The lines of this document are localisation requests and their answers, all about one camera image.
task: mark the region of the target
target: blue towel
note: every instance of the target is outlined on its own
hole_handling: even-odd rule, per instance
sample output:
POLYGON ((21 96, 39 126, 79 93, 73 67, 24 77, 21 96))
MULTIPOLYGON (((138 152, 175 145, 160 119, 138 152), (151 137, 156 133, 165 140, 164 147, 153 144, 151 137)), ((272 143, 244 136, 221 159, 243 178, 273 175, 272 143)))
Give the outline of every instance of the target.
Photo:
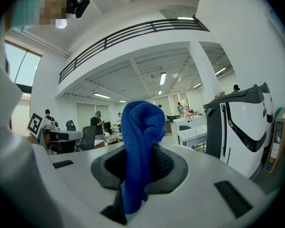
POLYGON ((135 101, 124 108, 121 127, 127 151, 123 209, 126 214, 133 214, 142 204, 144 187, 151 183, 151 147, 166 134, 165 116, 159 107, 135 101))

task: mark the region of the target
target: black chair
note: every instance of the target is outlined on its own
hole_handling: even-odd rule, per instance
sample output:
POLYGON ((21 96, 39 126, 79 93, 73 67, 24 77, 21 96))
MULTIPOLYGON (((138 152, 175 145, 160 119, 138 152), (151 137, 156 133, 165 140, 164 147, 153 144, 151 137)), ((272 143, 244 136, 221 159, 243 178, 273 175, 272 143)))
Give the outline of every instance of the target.
POLYGON ((67 121, 66 122, 66 130, 67 131, 76 131, 76 127, 73 123, 73 120, 67 121))
POLYGON ((187 130, 187 129, 190 129, 190 127, 186 125, 180 125, 180 131, 187 130))
POLYGON ((94 149, 96 127, 95 126, 84 127, 82 129, 82 132, 84 133, 84 138, 80 142, 81 150, 86 151, 94 149))
POLYGON ((109 133, 110 135, 112 134, 111 123, 110 122, 104 123, 104 131, 109 133))

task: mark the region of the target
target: black metal railing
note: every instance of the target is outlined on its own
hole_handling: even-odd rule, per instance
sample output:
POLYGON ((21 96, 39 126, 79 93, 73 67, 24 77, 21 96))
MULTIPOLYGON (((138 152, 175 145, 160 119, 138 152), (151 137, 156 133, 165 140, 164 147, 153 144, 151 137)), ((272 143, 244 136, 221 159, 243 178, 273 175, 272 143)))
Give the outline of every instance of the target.
POLYGON ((99 40, 80 53, 60 72, 59 83, 81 64, 109 47, 137 36, 172 29, 195 29, 208 31, 197 19, 161 19, 127 27, 99 40))

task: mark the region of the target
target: ceiling light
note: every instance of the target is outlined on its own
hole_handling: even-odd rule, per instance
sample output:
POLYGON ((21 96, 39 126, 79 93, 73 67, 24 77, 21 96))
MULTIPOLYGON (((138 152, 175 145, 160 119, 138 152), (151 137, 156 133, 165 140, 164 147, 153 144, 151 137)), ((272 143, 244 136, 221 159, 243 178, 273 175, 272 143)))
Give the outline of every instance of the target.
POLYGON ((110 99, 110 97, 109 97, 109 96, 101 95, 101 94, 99 94, 99 93, 94 93, 94 95, 96 95, 96 96, 100 96, 100 97, 103 97, 103 98, 108 98, 108 99, 110 99))
POLYGON ((197 85, 193 86, 193 88, 196 88, 197 86, 201 85, 201 83, 198 83, 197 85))
POLYGON ((223 72, 227 67, 223 67, 222 69, 220 69, 218 72, 215 73, 215 75, 219 74, 220 72, 223 72))
POLYGON ((194 20, 194 18, 191 17, 177 17, 177 19, 194 20))
POLYGON ((161 82, 160 85, 163 85, 165 83, 166 73, 161 73, 161 82))
POLYGON ((56 27, 57 27, 57 28, 63 29, 63 28, 65 28, 66 26, 67 26, 67 20, 66 20, 66 19, 57 19, 57 20, 56 20, 56 27))

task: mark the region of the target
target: white ceiling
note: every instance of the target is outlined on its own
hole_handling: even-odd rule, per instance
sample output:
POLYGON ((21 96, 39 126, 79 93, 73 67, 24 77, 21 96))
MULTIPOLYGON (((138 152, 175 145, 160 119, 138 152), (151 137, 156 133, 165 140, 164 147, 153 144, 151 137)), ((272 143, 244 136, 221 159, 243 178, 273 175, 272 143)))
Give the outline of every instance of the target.
MULTIPOLYGON (((201 43, 208 55, 214 71, 227 67, 220 76, 232 69, 224 50, 216 43, 201 43)), ((85 97, 112 102, 118 100, 139 100, 191 89, 201 82, 200 75, 187 48, 154 48, 152 53, 136 56, 130 54, 128 60, 103 66, 93 76, 86 78, 65 93, 65 96, 85 97), (166 73, 164 85, 160 85, 161 73, 166 73), (100 93, 110 99, 95 96, 100 93)))
POLYGON ((138 5, 139 8, 144 6, 150 6, 152 2, 158 1, 161 4, 160 8, 164 16, 168 16, 169 19, 176 18, 177 16, 183 16, 185 14, 193 15, 196 12, 197 4, 199 0, 90 0, 90 4, 84 12, 83 16, 76 19, 74 15, 70 15, 67 20, 67 27, 64 29, 58 29, 55 25, 46 26, 43 28, 33 27, 29 29, 29 32, 35 36, 43 39, 44 41, 64 50, 68 51, 74 41, 83 35, 85 31, 91 27, 96 26, 104 17, 112 16, 120 11, 127 11, 132 9, 134 5, 138 5), (181 1, 188 4, 188 6, 180 6, 181 1))

